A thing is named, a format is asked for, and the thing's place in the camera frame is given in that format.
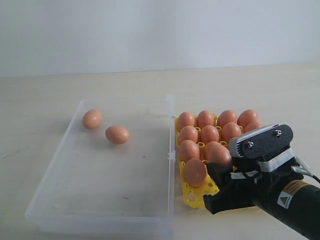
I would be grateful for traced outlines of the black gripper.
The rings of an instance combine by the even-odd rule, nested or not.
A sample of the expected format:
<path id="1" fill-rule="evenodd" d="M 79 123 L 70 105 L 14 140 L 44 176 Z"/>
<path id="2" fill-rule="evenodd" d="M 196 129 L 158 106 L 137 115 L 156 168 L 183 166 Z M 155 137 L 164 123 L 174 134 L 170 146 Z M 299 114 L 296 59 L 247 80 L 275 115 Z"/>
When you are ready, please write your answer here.
<path id="1" fill-rule="evenodd" d="M 256 178 L 231 179 L 237 168 L 223 171 L 207 163 L 209 177 L 219 192 L 203 196 L 211 214 L 257 206 L 309 240 L 320 238 L 320 188 L 304 181 L 306 170 L 290 160 L 271 173 Z"/>

